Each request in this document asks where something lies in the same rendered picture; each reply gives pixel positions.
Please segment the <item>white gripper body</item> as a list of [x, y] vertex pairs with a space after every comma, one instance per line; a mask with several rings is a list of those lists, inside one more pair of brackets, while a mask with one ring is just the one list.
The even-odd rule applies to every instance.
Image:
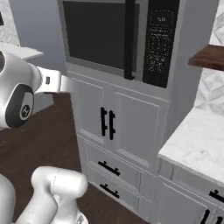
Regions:
[[75, 91], [75, 80], [62, 75], [60, 79], [59, 91], [61, 93], [73, 93]]

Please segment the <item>black built-in microwave oven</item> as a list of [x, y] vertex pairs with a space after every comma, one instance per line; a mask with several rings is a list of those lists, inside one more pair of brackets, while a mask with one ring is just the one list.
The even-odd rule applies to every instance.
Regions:
[[[125, 0], [57, 1], [66, 60], [124, 78]], [[179, 3], [136, 0], [133, 80], [167, 87]]]

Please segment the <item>dark wooden wall shelf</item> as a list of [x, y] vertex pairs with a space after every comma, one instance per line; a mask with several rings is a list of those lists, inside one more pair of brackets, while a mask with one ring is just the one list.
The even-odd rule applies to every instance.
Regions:
[[224, 72], [224, 46], [207, 45], [192, 56], [188, 64]]

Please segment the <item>grey counter cabinet door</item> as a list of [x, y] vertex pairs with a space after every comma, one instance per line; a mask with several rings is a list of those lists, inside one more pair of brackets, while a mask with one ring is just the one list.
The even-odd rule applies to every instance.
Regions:
[[200, 224], [206, 209], [210, 210], [206, 220], [209, 224], [216, 210], [214, 203], [170, 180], [157, 178], [155, 224]]

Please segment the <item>grey counter drawer front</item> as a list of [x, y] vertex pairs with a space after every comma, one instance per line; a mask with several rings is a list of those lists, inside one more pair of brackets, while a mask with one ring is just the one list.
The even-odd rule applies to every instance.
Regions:
[[211, 179], [201, 177], [163, 159], [160, 159], [159, 175], [224, 208], [224, 203], [209, 195], [210, 192], [218, 190], [219, 195], [224, 197], [224, 186], [215, 183]]

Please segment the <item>grey tall cabinet frame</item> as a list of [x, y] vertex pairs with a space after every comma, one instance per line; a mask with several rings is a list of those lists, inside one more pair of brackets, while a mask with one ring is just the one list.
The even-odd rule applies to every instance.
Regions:
[[[171, 54], [171, 66], [166, 88], [152, 86], [140, 80], [126, 80], [118, 75], [79, 66], [68, 62], [66, 58], [66, 70], [71, 79], [89, 78], [107, 84], [104, 108], [107, 111], [105, 120], [108, 129], [104, 136], [104, 144], [99, 144], [76, 133], [80, 154], [80, 166], [82, 172], [87, 176], [88, 181], [88, 166], [92, 164], [88, 162], [84, 141], [88, 141], [106, 152], [111, 153], [113, 156], [134, 165], [115, 152], [114, 146], [111, 143], [112, 140], [109, 139], [110, 84], [167, 101], [168, 111], [164, 127], [164, 136], [161, 144], [157, 147], [155, 159], [151, 164], [152, 171], [134, 165], [157, 178], [160, 167], [158, 152], [193, 107], [200, 82], [201, 69], [198, 66], [189, 65], [188, 60], [208, 45], [218, 5], [219, 0], [180, 0]], [[112, 175], [109, 176], [117, 180], [119, 184], [127, 186], [134, 193], [140, 194], [153, 205], [154, 195], [157, 190], [156, 178], [153, 187], [145, 187], [142, 192], [139, 192], [121, 179], [115, 178]]]

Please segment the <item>grey base cabinet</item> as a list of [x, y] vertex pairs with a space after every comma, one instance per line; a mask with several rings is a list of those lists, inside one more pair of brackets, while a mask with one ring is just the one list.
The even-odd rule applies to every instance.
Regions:
[[52, 94], [35, 94], [33, 113], [37, 113], [53, 105]]

